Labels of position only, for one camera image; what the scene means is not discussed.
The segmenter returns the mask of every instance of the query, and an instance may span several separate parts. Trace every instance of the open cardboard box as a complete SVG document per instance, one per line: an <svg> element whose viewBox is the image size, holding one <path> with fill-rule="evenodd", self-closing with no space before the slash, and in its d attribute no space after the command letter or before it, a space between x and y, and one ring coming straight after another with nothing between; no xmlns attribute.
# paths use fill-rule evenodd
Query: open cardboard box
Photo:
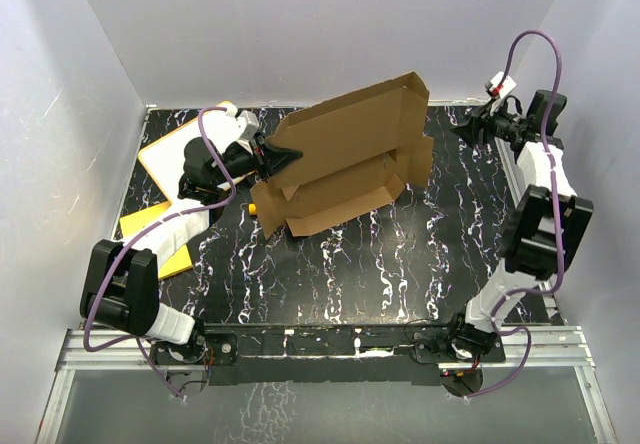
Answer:
<svg viewBox="0 0 640 444"><path fill-rule="evenodd" d="M265 237L280 226L310 236L426 187L433 139L429 91L415 73L293 112L267 139L303 157L251 189Z"/></svg>

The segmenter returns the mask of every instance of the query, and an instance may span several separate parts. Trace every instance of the white enclosure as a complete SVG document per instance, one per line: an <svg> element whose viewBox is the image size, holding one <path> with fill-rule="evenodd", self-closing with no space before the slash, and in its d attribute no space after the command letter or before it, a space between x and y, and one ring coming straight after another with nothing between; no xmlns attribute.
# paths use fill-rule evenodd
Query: white enclosure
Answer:
<svg viewBox="0 0 640 444"><path fill-rule="evenodd" d="M409 70L432 100L483 97L511 40L533 27L563 50L565 168L596 206L559 300L586 330L621 442L634 442L639 10L640 0L0 0L0 442L37 433L145 104L304 105ZM514 62L525 100L553 76L551 51L530 42Z"/></svg>
<svg viewBox="0 0 640 444"><path fill-rule="evenodd" d="M482 97L553 0L89 0L145 103L310 104L417 71Z"/></svg>
<svg viewBox="0 0 640 444"><path fill-rule="evenodd" d="M0 442L31 442L144 106L86 0L0 0Z"/></svg>

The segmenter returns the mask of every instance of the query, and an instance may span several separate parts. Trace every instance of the black marble surface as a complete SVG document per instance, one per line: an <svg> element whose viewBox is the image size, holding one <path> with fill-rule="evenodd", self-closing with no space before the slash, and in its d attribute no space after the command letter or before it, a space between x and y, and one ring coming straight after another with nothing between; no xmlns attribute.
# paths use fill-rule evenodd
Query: black marble surface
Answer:
<svg viewBox="0 0 640 444"><path fill-rule="evenodd" d="M268 135L291 108L253 109ZM249 216L253 177L220 221L193 239L194 269L161 283L161 299L208 322L365 323L427 318L447 322L497 263L500 228L513 204L495 146L472 150L448 129L465 107L430 107L434 137L426 189L407 186L392 204L304 239L281 229L265 240ZM197 116L152 110L145 147ZM166 199L136 163L122 215ZM527 296L508 322L547 323Z"/></svg>

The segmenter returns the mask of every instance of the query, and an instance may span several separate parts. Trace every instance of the yellow folder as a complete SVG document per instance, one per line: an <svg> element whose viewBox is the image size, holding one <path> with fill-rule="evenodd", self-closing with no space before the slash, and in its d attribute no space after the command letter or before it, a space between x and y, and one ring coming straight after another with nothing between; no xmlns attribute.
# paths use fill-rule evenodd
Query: yellow folder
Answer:
<svg viewBox="0 0 640 444"><path fill-rule="evenodd" d="M171 203L169 201L156 204L155 206L148 207L128 216L120 218L120 229L122 229L122 235L124 237L133 236L139 232L143 227L151 224L162 213L169 209ZM182 271L186 271L193 267L191 262L191 256L187 250L187 246L184 245L178 252L169 258L164 266L160 268L158 272L158 279L165 279L170 276L174 276Z"/></svg>

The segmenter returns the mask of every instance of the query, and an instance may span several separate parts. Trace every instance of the brown cardboard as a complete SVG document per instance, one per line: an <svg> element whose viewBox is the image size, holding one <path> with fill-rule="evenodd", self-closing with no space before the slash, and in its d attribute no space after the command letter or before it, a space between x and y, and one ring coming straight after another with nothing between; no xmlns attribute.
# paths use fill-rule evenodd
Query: brown cardboard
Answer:
<svg viewBox="0 0 640 444"><path fill-rule="evenodd" d="M264 234L308 236L427 185L433 140L422 135L429 91L415 73L285 117L268 141L304 156L251 195Z"/></svg>

